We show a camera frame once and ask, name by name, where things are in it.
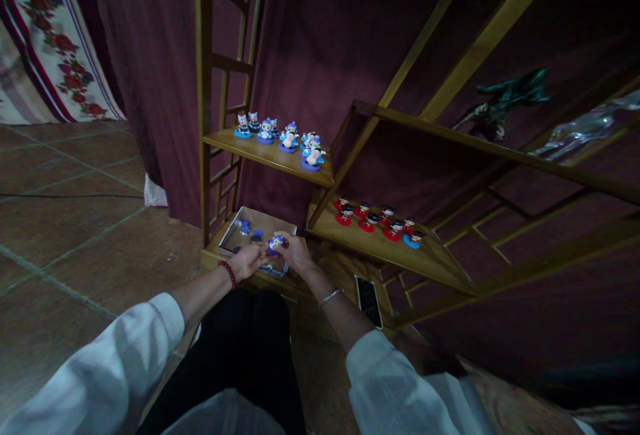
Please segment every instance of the black phone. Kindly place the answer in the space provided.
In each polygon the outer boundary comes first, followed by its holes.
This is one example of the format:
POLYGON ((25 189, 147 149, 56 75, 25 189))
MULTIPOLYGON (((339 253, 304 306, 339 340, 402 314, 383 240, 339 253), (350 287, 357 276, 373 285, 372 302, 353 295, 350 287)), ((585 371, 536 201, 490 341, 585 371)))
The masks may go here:
POLYGON ((358 288, 358 306, 378 330, 382 330, 382 315, 378 305, 375 285, 364 278, 354 275, 358 288))

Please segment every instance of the cardboard box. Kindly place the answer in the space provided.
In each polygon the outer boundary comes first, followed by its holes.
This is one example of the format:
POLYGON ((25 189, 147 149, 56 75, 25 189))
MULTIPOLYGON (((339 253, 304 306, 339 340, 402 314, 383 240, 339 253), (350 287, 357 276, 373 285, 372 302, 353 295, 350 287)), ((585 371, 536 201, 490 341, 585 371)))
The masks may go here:
MULTIPOLYGON (((272 217, 262 212, 258 212, 247 207, 241 207, 238 213, 235 215, 233 222, 229 225, 227 232, 222 240, 220 240, 219 249, 221 252, 231 256, 233 255, 233 249, 237 246, 243 246, 251 240, 256 229, 263 231, 262 241, 267 242, 273 238, 273 233, 278 230, 284 230, 286 232, 296 234, 298 228, 294 224, 280 220, 279 218, 272 217), (242 235, 240 233, 239 222, 240 220, 248 220, 251 228, 249 235, 242 235)), ((284 259, 280 258, 274 260, 270 265, 263 265, 260 270, 277 278, 283 278, 287 273, 289 266, 285 263, 284 259)))

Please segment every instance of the black pants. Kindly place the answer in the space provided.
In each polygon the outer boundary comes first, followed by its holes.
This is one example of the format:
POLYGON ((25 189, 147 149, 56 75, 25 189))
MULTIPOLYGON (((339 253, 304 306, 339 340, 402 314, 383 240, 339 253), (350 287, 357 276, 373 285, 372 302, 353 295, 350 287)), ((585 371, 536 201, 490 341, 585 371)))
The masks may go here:
POLYGON ((280 294, 243 289, 223 298, 202 319, 187 352, 138 434, 160 434, 194 406, 235 387, 269 413, 287 435, 306 434, 289 345, 289 311, 280 294))

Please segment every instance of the silver bracelet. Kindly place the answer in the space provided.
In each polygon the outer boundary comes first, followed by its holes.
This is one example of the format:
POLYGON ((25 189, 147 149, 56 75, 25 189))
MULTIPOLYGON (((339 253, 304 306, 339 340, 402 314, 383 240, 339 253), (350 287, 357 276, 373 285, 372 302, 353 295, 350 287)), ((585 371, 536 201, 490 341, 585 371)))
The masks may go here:
POLYGON ((338 295, 339 293, 342 293, 342 292, 344 292, 344 291, 345 291, 345 289, 344 289, 344 288, 338 288, 334 293, 332 293, 331 295, 327 296, 327 298, 325 298, 322 302, 320 302, 320 303, 318 304, 318 307, 322 308, 322 306, 323 306, 325 303, 329 302, 329 301, 330 301, 330 300, 331 300, 335 295, 338 295))

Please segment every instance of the wooden shelving unit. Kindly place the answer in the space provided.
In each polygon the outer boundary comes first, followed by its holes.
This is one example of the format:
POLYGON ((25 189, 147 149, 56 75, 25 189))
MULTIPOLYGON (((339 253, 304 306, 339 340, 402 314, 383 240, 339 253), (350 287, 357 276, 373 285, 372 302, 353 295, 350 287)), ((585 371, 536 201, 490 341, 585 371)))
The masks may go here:
MULTIPOLYGON (((607 180, 604 177, 596 177, 575 167, 565 167, 531 157, 522 152, 513 151, 476 137, 452 131, 435 123, 439 114, 468 82, 533 0, 502 0, 500 2, 485 26, 476 36, 474 42, 451 69, 442 85, 436 90, 419 115, 414 116, 391 110, 388 108, 390 102, 453 1, 439 0, 378 103, 353 102, 342 127, 331 145, 331 149, 327 150, 329 153, 325 157, 325 164, 317 173, 302 169, 300 167, 301 157, 298 154, 288 155, 280 152, 277 148, 277 141, 272 145, 261 145, 255 139, 240 139, 233 134, 235 127, 227 126, 227 115, 247 113, 250 110, 251 90, 255 75, 255 55, 260 38, 264 9, 264 0, 255 0, 251 46, 248 57, 245 57, 247 18, 251 12, 252 1, 230 1, 241 12, 240 42, 236 59, 212 53, 212 3, 211 0, 196 0, 201 212, 204 247, 202 250, 202 263, 204 267, 212 267, 218 260, 226 257, 218 250, 218 244, 229 223, 231 223, 230 220, 235 215, 237 183, 243 158, 273 167, 315 184, 316 189, 313 200, 309 205, 306 227, 308 235, 322 240, 315 250, 315 258, 327 268, 327 273, 334 277, 335 284, 344 286, 347 294, 354 300, 353 273, 358 273, 372 280, 377 287, 383 312, 383 322, 387 330, 408 326, 447 310, 453 310, 458 306, 500 293, 514 286, 537 280, 543 276, 549 276, 573 263, 598 256, 608 250, 614 250, 620 246, 640 241, 640 217, 633 215, 608 224, 592 233, 582 235, 576 238, 575 241, 548 253, 513 264, 501 251, 503 244, 539 224, 547 222, 584 197, 588 197, 591 193, 603 193, 631 204, 640 205, 639 189, 607 180), (213 129, 211 120, 211 70, 213 68, 218 68, 223 73, 217 130, 213 129), (230 72, 243 73, 247 78, 243 104, 231 108, 227 106, 230 72), (367 122, 358 139, 350 147, 343 164, 340 167, 334 167, 331 154, 336 153, 342 136, 354 117, 367 117, 367 122), (429 133, 434 137, 471 147, 483 153, 489 153, 495 156, 497 160, 504 162, 499 171, 489 171, 490 173, 483 178, 482 183, 474 187, 473 190, 467 191, 468 193, 465 193, 464 197, 457 197, 452 202, 451 207, 447 207, 443 211, 444 213, 438 215, 436 220, 424 223, 422 227, 428 229, 425 230, 427 233, 429 233, 429 230, 439 230, 449 220, 477 202, 481 197, 493 197, 498 202, 497 206, 488 213, 484 213, 472 220, 448 240, 440 242, 437 238, 427 235, 423 239, 423 246, 419 250, 411 250, 402 242, 394 243, 387 240, 379 229, 373 234, 363 232, 357 227, 355 220, 350 227, 338 224, 335 220, 336 211, 333 207, 335 193, 380 121, 400 123, 408 128, 429 133), (230 154, 229 163, 222 171, 211 177, 211 159, 223 152, 230 154), (583 188, 542 213, 529 214, 512 201, 493 191, 490 187, 497 177, 519 166, 532 167, 580 184, 583 188), (233 173, 233 182, 223 189, 223 180, 225 176, 231 173, 233 173), (215 189, 215 210, 212 217, 209 201, 213 189, 215 189), (523 217, 525 220, 524 225, 508 234, 501 235, 499 238, 489 239, 481 232, 481 226, 505 210, 516 212, 523 217), (211 238, 212 230, 214 232, 213 239, 211 238), (451 244, 466 234, 476 236, 487 249, 495 252, 507 265, 505 270, 477 284, 474 283, 448 249, 451 244), (381 261, 384 264, 396 266, 401 269, 401 272, 383 282, 379 270, 368 260, 374 260, 378 263, 381 261), (407 286, 403 278, 404 272, 407 271, 419 274, 424 280, 415 286, 407 286), (394 280, 398 280, 400 283, 409 306, 409 310, 402 314, 393 313, 388 292, 386 291, 387 285, 394 280), (435 302, 415 306, 411 294, 432 282, 452 288, 453 292, 435 302)), ((630 84, 624 85, 626 93, 635 88, 630 84)), ((280 290, 283 295, 294 300, 295 303, 306 307, 307 314, 319 314, 317 309, 314 308, 315 303, 309 289, 296 274, 287 274, 284 279, 279 280, 269 274, 258 272, 257 276, 251 280, 251 283, 259 288, 269 286, 280 290)))

